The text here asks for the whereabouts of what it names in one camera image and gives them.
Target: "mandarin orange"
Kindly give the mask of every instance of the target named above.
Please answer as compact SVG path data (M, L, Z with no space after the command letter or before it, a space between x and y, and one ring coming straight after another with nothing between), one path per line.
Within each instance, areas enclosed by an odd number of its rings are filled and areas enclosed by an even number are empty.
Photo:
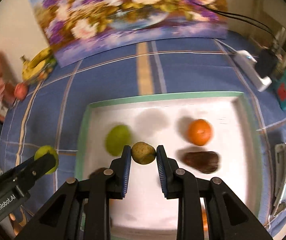
M211 125L204 119L197 119L190 124L187 137L191 143L203 146L212 137Z
M203 230L208 231L207 215L205 209L202 209L202 218L203 218Z

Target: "lime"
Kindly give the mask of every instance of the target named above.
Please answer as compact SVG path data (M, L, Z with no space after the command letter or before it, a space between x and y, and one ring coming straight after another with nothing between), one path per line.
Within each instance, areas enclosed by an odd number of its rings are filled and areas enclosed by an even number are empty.
M58 168L59 166L59 155L57 154L56 150L50 146L50 145L45 145L45 146L42 146L40 147L35 155L34 155L34 160L36 161L37 159L41 158L43 155L47 154L47 153L50 153L51 155L54 156L55 158L55 167L50 169L46 174L52 174L56 171L56 169Z
M115 126L106 136L105 148L112 156L120 156L125 145L131 144L131 132L127 125Z

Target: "green fruit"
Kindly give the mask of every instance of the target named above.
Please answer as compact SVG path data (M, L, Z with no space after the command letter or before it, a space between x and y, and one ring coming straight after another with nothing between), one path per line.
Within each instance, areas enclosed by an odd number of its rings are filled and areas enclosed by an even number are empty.
M132 147L132 158L136 163L146 165L153 162L156 158L156 151L153 146L138 142Z
M112 156L120 156L125 145L131 144L131 132L127 125L117 125L106 136L105 148Z
M46 174L52 174L56 171L56 169L59 166L59 155L57 154L56 150L53 147L51 147L50 145L45 145L45 146L40 147L34 155L34 160L36 161L37 159L41 158L43 155L47 153L50 153L55 158L55 167L50 169L46 173Z

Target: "table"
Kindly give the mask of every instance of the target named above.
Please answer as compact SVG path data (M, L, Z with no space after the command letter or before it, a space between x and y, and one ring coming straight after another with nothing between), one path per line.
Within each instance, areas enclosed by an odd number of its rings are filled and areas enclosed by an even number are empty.
M255 47L229 32L225 42L253 56ZM263 185L258 219L275 235L286 223L286 210L269 223L275 178L274 145L286 142L286 111L271 88L258 92L235 65L232 53L214 39L177 38L124 46L57 67L44 82L31 86L5 119L0 167L8 170L51 145L60 165L31 189L31 198L15 213L26 223L68 177L74 176L77 139L89 103L144 94L191 91L241 91L251 103L262 143Z

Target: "black cable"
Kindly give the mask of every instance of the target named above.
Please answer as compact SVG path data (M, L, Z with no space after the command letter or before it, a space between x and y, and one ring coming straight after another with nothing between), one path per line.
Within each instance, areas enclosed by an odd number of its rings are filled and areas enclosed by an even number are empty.
M245 15L241 15L241 14L237 14L237 13L230 13L230 12L223 12L223 11L215 10L215 9L209 8L209 7L207 7L207 6L205 6L205 5L201 5L201 4L197 4L197 5L202 6L203 8L206 8L206 9L212 11L212 12L215 12L215 13L222 13L222 14L227 14L227 15L234 15L234 16L239 16L239 17L243 17L243 18L252 20L252 21L254 21L254 22L257 22L257 23L259 23L259 24L265 26L270 32L272 32L272 29L271 29L270 27L268 27L268 26L265 25L264 23L262 23L262 22L260 22L260 21L258 21L258 20L255 20L255 19L253 19L253 18L251 18L251 17L245 16Z
M212 10L212 9L210 9L210 8L208 8L208 10L210 10L210 11L212 11L212 12L214 12L214 13L217 13L217 14L219 14L219 15L222 15L222 16L224 16L224 17L227 17L227 18L231 18L231 19L235 19L235 20L239 20L239 21L242 21L242 22L246 22L246 23L248 23L248 24L251 24L251 25L253 25L253 26L255 26L255 27L257 27L257 28L259 28L259 29L261 29L261 30L263 30L263 31L266 31L267 33L269 33L270 35L272 35L272 37L276 40L276 37L274 36L274 34L273 34L272 32L270 32L270 31L264 29L263 27L260 27L260 26L256 25L255 23L249 22L249 21L244 20L244 19L241 19L241 18L229 16L229 15L226 15L226 14L223 14L223 13L215 12L216 10Z

